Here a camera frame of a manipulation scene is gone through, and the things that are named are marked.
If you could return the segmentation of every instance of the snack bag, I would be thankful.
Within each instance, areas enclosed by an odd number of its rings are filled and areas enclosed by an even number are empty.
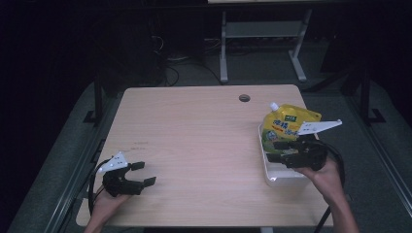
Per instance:
[[[273,143],[294,141],[303,121],[318,122],[322,115],[293,105],[278,106],[271,103],[272,112],[266,115],[261,130],[261,143],[266,152],[276,154],[294,153],[294,150],[276,149]]]

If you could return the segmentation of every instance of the human hand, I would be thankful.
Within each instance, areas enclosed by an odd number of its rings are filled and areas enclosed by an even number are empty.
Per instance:
[[[325,166],[319,171],[313,171],[309,167],[295,168],[294,170],[309,178],[329,205],[333,204],[337,198],[345,196],[338,166],[329,157],[326,158]]]
[[[315,172],[308,167],[295,168],[294,170],[309,178],[324,196],[332,213],[333,232],[360,232],[349,203],[346,200],[336,162],[327,157],[325,166],[319,171]]]
[[[98,233],[102,230],[104,224],[112,217],[118,208],[126,202],[131,195],[118,195],[113,197],[109,192],[101,186],[99,193],[94,202],[93,213],[88,221],[85,233]]]

